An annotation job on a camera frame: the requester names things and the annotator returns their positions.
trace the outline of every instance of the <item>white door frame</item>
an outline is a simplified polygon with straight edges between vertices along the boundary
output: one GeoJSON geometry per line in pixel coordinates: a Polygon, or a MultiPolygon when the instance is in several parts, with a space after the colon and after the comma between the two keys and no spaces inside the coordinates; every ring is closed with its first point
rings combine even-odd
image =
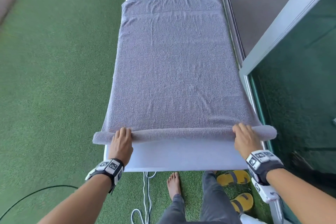
{"type": "Polygon", "coordinates": [[[248,95],[250,86],[247,76],[318,1],[320,0],[289,0],[244,59],[239,75],[248,95]]]}

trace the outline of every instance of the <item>gray towel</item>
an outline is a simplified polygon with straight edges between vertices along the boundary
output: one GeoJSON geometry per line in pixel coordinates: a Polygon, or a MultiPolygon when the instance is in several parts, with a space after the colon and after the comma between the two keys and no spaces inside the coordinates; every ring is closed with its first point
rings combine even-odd
{"type": "MultiPolygon", "coordinates": [[[[110,102],[93,142],[122,126],[134,142],[233,140],[260,126],[239,79],[220,0],[132,0],[122,5],[110,102]]],[[[263,133],[263,140],[275,137],[263,133]]]]}

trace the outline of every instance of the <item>pants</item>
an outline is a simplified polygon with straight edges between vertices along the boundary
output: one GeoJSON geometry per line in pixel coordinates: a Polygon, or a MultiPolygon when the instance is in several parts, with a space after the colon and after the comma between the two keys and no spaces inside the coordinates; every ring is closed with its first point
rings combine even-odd
{"type": "MultiPolygon", "coordinates": [[[[203,202],[200,214],[200,222],[242,224],[239,214],[233,208],[229,197],[222,186],[217,183],[216,175],[212,171],[205,171],[202,177],[203,202]]],[[[175,195],[170,206],[163,212],[157,224],[175,224],[186,221],[184,200],[181,195],[175,195]]]]}

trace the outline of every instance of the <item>slipper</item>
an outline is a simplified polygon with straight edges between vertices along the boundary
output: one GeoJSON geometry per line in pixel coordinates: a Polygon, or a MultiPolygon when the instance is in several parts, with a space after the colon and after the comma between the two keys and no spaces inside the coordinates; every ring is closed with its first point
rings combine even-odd
{"type": "Polygon", "coordinates": [[[233,183],[246,184],[250,181],[250,176],[245,170],[229,171],[217,177],[217,182],[222,186],[227,186],[233,183]]]}
{"type": "Polygon", "coordinates": [[[235,199],[231,200],[231,204],[237,213],[243,214],[253,207],[253,197],[250,193],[242,193],[235,199]]]}

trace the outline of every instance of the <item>bare foot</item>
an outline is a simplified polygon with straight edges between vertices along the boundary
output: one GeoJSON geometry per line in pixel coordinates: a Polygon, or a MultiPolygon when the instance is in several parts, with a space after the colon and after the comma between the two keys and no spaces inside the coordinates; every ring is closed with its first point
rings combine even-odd
{"type": "Polygon", "coordinates": [[[170,177],[167,180],[167,186],[171,200],[173,200],[173,197],[176,194],[181,194],[180,179],[178,172],[174,172],[170,175],[170,177]]]}

